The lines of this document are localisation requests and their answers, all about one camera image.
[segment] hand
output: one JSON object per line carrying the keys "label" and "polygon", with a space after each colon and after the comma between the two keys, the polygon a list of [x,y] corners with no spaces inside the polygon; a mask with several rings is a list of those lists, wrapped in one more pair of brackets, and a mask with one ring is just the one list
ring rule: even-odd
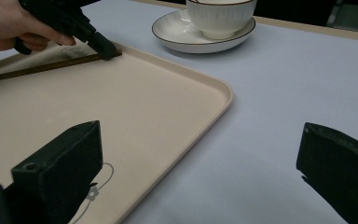
{"label": "hand", "polygon": [[61,34],[39,21],[18,0],[0,0],[0,50],[12,49],[15,37],[19,36],[25,47],[40,51],[49,40],[62,45],[74,45],[72,36]]}

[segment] white cup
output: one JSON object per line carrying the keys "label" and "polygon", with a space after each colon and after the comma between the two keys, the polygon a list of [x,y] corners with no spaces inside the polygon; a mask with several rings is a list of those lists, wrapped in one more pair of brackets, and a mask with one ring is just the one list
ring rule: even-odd
{"label": "white cup", "polygon": [[257,0],[186,0],[188,16],[211,39],[230,38],[245,27]]}

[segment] black tool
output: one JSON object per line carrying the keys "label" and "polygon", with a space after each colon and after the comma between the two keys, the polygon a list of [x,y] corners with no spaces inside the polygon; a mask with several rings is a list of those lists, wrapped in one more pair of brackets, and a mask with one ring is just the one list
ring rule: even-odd
{"label": "black tool", "polygon": [[306,123],[296,168],[350,224],[358,224],[358,141],[345,133]]}
{"label": "black tool", "polygon": [[99,121],[76,125],[12,170],[0,185],[0,224],[66,224],[103,167]]}
{"label": "black tool", "polygon": [[[117,47],[98,33],[90,24],[81,7],[99,0],[19,0],[20,5],[43,23],[65,35],[75,36],[97,51],[105,60],[117,56]],[[22,40],[17,37],[16,51],[30,54]]]}

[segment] white saucer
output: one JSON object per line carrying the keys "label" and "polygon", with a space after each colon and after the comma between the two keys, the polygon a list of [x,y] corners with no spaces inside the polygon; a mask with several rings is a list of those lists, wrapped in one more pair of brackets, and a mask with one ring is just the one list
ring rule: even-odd
{"label": "white saucer", "polygon": [[205,37],[194,27],[185,9],[159,18],[153,23],[152,31],[160,43],[167,48],[185,53],[212,53],[239,45],[249,37],[254,28],[255,19],[252,18],[234,36],[223,40],[213,40]]}

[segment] wooden stick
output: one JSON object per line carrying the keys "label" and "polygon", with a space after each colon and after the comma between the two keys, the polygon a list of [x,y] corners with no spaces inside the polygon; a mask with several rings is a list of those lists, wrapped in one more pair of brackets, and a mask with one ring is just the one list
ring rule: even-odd
{"label": "wooden stick", "polygon": [[[119,55],[121,55],[121,50],[117,51],[117,56],[119,56]],[[27,75],[45,72],[45,71],[49,71],[49,70],[53,70],[53,69],[57,69],[57,68],[68,67],[68,66],[72,66],[72,65],[76,65],[76,64],[81,64],[81,63],[89,63],[89,62],[94,62],[94,61],[98,61],[98,60],[101,60],[100,55],[91,54],[91,55],[88,55],[85,57],[74,58],[74,59],[65,60],[62,62],[49,63],[49,64],[39,65],[39,66],[32,67],[32,68],[21,69],[21,70],[14,71],[14,72],[3,73],[3,74],[0,74],[0,80],[13,78],[13,77],[27,76]]]}

